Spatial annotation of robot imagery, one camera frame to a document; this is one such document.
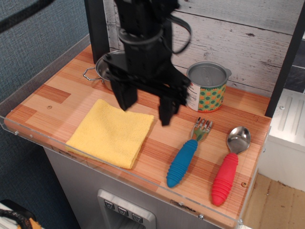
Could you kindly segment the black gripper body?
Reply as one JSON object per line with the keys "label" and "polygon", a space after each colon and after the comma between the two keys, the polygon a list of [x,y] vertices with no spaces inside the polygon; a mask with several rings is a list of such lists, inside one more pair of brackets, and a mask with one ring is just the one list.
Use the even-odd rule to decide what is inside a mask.
{"label": "black gripper body", "polygon": [[145,38],[119,31],[125,54],[106,60],[110,80],[128,83],[159,97],[174,97],[185,105],[190,80],[171,62],[172,35],[172,31],[159,31]]}

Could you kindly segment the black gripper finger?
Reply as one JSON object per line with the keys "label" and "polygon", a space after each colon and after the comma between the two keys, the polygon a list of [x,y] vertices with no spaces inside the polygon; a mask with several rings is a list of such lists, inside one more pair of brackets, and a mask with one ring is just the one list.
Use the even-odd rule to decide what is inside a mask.
{"label": "black gripper finger", "polygon": [[137,88],[128,83],[111,80],[111,87],[120,108],[129,109],[138,99]]}
{"label": "black gripper finger", "polygon": [[162,96],[159,105],[159,119],[162,126],[170,124],[173,115],[177,114],[180,107],[180,101],[174,97]]}

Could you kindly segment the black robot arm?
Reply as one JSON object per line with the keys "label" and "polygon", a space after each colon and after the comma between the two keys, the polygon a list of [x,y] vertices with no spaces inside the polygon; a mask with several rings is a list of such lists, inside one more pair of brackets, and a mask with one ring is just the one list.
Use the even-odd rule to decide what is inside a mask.
{"label": "black robot arm", "polygon": [[177,50],[172,46],[172,24],[191,33],[190,25],[172,15],[176,0],[117,0],[124,51],[102,57],[108,66],[112,91],[122,110],[138,99],[138,90],[160,98],[159,119],[169,125],[181,105],[186,105],[191,81],[172,64],[172,55],[182,53],[189,41]]}

